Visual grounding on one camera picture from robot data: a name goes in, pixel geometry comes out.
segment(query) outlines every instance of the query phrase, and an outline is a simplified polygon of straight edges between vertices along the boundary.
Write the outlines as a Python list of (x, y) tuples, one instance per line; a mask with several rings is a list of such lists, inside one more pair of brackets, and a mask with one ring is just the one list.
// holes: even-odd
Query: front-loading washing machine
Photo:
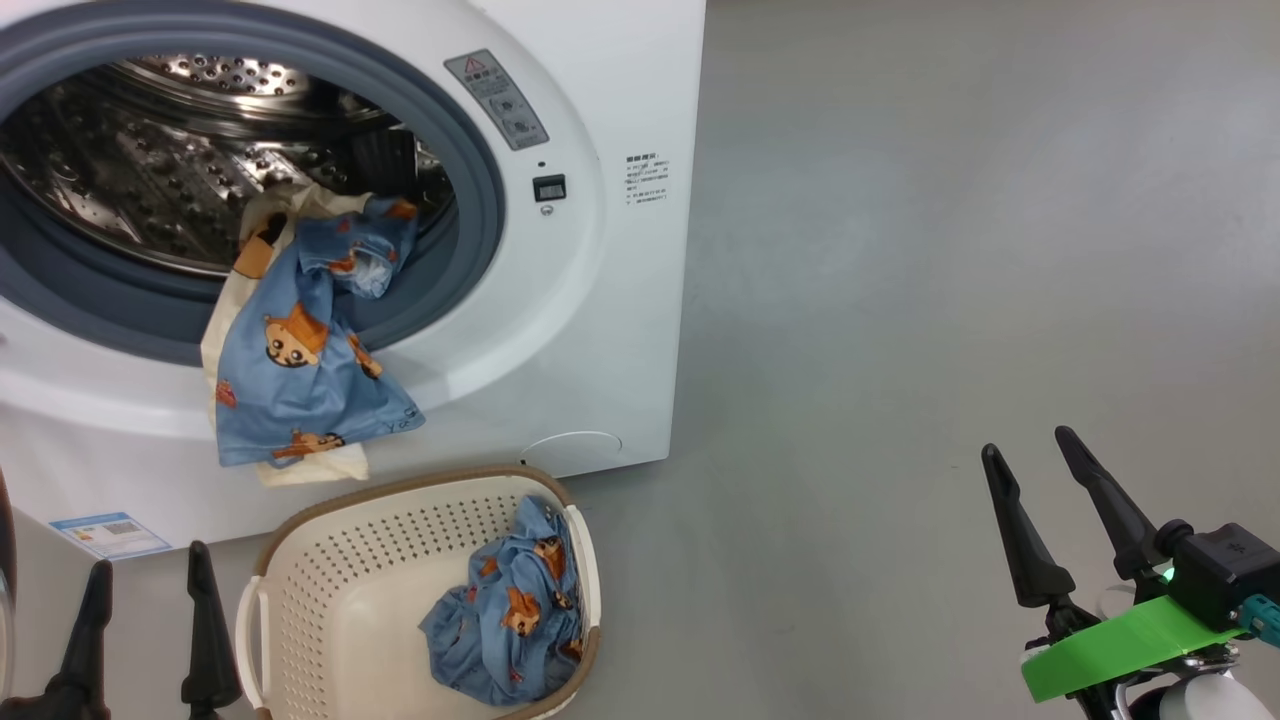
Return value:
[[(667, 455), (704, 3), (0, 4), (0, 468), (111, 557), (265, 532), (355, 482), (218, 464), (198, 343), (278, 183), (412, 199), (339, 296), (426, 424), (372, 482)], [(109, 536), (123, 534), (111, 542)]]

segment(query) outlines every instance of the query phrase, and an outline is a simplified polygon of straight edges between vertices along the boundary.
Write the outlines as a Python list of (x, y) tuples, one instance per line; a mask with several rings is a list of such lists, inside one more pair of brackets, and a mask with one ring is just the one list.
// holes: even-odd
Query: blue cloth with cartoon print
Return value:
[[(265, 242), (269, 255), (287, 222), (283, 213), (274, 215), (250, 242)], [(416, 237), (417, 211), (397, 199), (371, 197), (362, 213), (297, 219), (293, 242), (236, 316), (218, 361), (223, 465), (266, 461), (283, 468), (312, 452), (422, 424), (404, 388), (334, 313), (339, 288), (381, 296)], [(247, 246), (242, 258), (251, 251)]]
[(489, 705), (543, 700), (582, 659), (577, 601), (564, 519), (524, 498), (512, 534), (476, 551), (468, 584), (445, 593), (419, 625), (431, 675)]

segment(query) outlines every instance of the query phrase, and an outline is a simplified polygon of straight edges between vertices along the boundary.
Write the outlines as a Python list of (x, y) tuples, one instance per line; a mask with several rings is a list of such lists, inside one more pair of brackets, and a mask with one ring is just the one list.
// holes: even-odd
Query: green tape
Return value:
[(1032, 698), (1044, 702), (1242, 634), (1215, 633), (1171, 598), (1157, 597), (1055, 643), (1023, 664), (1023, 679)]

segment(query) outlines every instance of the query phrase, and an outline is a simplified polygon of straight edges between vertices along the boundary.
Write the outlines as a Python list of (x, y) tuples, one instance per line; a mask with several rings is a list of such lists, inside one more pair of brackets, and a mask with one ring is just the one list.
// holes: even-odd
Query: basket bottom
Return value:
[(419, 623), (451, 588), (466, 583), (467, 553), (428, 556), (388, 569), (338, 598), (330, 635), (337, 717), (493, 720), (493, 707), (435, 682)]

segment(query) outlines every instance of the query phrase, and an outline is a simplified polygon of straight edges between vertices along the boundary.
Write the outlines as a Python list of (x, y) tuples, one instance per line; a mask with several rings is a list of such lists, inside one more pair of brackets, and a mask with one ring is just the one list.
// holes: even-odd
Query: stainless steel drum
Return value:
[(244, 202), (276, 183), (452, 202), (444, 169), (357, 94), (251, 58), (152, 55), (88, 70), (0, 127), (0, 164), (51, 214), (141, 261), (224, 275)]

